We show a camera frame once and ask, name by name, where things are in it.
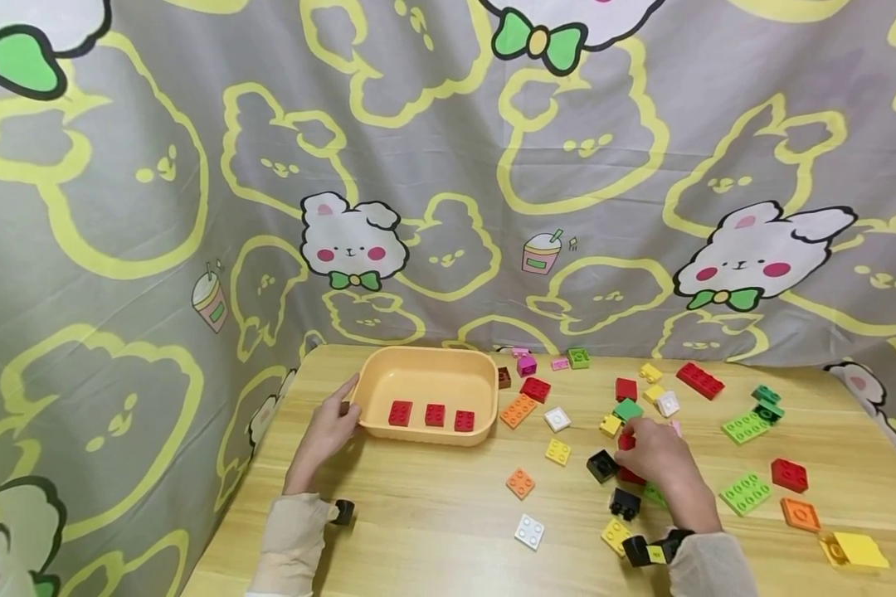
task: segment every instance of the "curtain backdrop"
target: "curtain backdrop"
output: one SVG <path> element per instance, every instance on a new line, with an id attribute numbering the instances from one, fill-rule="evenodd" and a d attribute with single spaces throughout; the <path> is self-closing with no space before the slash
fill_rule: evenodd
<path id="1" fill-rule="evenodd" d="M 175 595 L 324 342 L 825 366 L 896 445 L 896 2 L 0 0 L 0 595 Z"/>

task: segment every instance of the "green building block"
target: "green building block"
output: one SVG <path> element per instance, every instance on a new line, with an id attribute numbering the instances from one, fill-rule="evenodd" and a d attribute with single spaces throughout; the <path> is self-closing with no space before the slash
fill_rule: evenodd
<path id="1" fill-rule="evenodd" d="M 756 413 L 767 423 L 774 425 L 777 421 L 781 420 L 783 415 L 786 413 L 782 408 L 774 404 L 773 402 L 768 402 L 766 400 L 760 400 L 757 403 L 757 408 L 752 410 L 752 412 Z"/>
<path id="2" fill-rule="evenodd" d="M 730 439 L 735 441 L 737 445 L 742 445 L 756 438 L 756 436 L 768 432 L 770 423 L 761 419 L 760 415 L 756 413 L 747 413 L 738 416 L 737 419 L 723 423 L 720 429 L 723 429 L 723 432 L 729 435 Z"/>
<path id="3" fill-rule="evenodd" d="M 572 369 L 588 369 L 591 366 L 591 358 L 587 355 L 587 348 L 568 348 L 567 362 Z"/>
<path id="4" fill-rule="evenodd" d="M 633 419 L 633 417 L 641 416 L 643 414 L 644 409 L 637 406 L 637 403 L 631 400 L 631 398 L 624 398 L 623 402 L 614 407 L 614 416 L 624 422 L 628 422 L 628 420 Z"/>
<path id="5" fill-rule="evenodd" d="M 755 473 L 746 473 L 730 488 L 721 491 L 720 497 L 737 516 L 746 516 L 770 497 L 770 486 Z"/>
<path id="6" fill-rule="evenodd" d="M 750 396 L 757 398 L 758 401 L 766 401 L 773 404 L 780 402 L 780 395 L 774 390 L 767 388 L 767 386 L 757 386 L 757 389 L 752 391 Z"/>
<path id="7" fill-rule="evenodd" d="M 662 494 L 660 490 L 657 489 L 657 486 L 651 482 L 648 482 L 647 485 L 644 486 L 644 497 L 667 508 L 667 501 L 664 499 L 664 494 Z"/>

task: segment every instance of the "pink cheek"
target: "pink cheek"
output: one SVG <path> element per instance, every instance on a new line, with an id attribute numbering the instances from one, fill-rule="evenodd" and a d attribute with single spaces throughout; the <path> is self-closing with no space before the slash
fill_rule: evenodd
<path id="1" fill-rule="evenodd" d="M 717 268 L 704 268 L 697 272 L 697 279 L 700 282 L 710 280 L 717 275 Z"/>
<path id="2" fill-rule="evenodd" d="M 782 262 L 776 262 L 775 264 L 769 264 L 763 268 L 763 275 L 768 278 L 779 278 L 781 276 L 786 276 L 790 272 L 790 265 Z"/>

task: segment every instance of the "sleeve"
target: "sleeve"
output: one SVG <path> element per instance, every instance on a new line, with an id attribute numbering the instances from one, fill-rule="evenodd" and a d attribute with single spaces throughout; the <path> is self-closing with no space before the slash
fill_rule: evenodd
<path id="1" fill-rule="evenodd" d="M 757 585 L 739 541 L 727 533 L 691 535 L 670 563 L 674 597 L 756 597 Z"/>
<path id="2" fill-rule="evenodd" d="M 324 526 L 338 509 L 318 494 L 278 497 L 263 532 L 263 547 L 246 597 L 309 597 L 324 547 Z"/>

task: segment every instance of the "orange plastic tray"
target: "orange plastic tray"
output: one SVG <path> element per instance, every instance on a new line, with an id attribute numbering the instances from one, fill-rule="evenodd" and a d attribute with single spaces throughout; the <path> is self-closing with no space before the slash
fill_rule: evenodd
<path id="1" fill-rule="evenodd" d="M 487 438 L 498 419 L 498 368 L 482 352 L 384 347 L 362 365 L 352 400 L 362 408 L 361 426 L 377 438 L 473 446 Z M 395 400 L 411 402 L 407 427 L 388 422 Z M 443 427 L 425 425 L 429 404 L 446 405 Z M 458 410 L 475 414 L 472 431 L 455 432 Z"/>

